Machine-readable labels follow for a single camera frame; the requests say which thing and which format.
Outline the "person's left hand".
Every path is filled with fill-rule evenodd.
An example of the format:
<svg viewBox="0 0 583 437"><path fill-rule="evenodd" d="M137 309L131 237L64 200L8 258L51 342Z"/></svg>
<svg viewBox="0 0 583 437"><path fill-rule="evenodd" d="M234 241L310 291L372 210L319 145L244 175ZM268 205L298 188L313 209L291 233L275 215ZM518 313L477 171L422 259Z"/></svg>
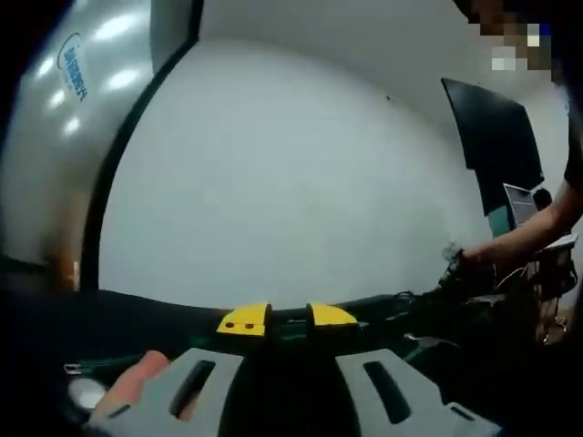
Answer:
<svg viewBox="0 0 583 437"><path fill-rule="evenodd" d="M135 404L144 383L169 366L169 359L159 351L148 351L136 364L125 370L97 403L90 419L110 414L125 405Z"/></svg>

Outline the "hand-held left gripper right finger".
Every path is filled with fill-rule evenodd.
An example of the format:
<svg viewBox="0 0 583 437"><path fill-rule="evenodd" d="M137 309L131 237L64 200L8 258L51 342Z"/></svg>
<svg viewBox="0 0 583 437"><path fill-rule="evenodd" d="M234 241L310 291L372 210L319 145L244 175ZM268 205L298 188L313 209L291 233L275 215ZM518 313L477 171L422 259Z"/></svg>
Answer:
<svg viewBox="0 0 583 437"><path fill-rule="evenodd" d="M386 348L339 352L337 340L356 339L359 321L339 307L310 302L311 335L332 352L341 387L350 399L359 436L497 436L500 426L456 402Z"/></svg>

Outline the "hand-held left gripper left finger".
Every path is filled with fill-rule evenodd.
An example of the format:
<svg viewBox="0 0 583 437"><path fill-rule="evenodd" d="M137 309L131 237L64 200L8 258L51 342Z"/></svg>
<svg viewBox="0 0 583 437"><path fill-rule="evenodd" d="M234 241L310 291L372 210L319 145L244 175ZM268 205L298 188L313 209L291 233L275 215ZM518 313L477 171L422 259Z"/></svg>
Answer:
<svg viewBox="0 0 583 437"><path fill-rule="evenodd" d="M87 436L218 436L244 358L191 348L146 381L139 400L89 419Z"/></svg>

